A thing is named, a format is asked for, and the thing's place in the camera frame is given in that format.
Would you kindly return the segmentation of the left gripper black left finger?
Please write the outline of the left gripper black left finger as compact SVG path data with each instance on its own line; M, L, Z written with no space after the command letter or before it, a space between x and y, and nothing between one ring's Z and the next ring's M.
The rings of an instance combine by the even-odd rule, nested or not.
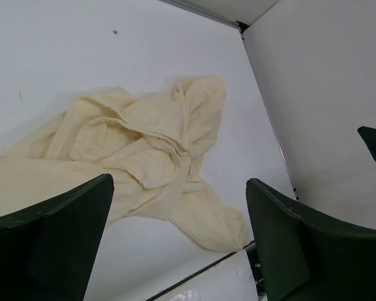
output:
M83 300L112 203L102 174L0 217L0 300Z

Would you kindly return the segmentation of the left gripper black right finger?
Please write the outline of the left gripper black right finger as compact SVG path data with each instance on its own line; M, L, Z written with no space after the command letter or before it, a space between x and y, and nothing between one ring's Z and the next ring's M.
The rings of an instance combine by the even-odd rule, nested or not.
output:
M259 179L246 183L246 200L268 300L376 300L376 230Z

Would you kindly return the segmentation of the cream yellow zip jacket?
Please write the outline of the cream yellow zip jacket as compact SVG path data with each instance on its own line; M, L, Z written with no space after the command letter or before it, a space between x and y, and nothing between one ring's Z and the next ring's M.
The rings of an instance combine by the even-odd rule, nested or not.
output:
M162 219L208 250L241 250L249 243L242 212L200 177L225 99L215 75L183 78L169 93L116 88L80 97L0 155L0 216L109 174L109 223Z

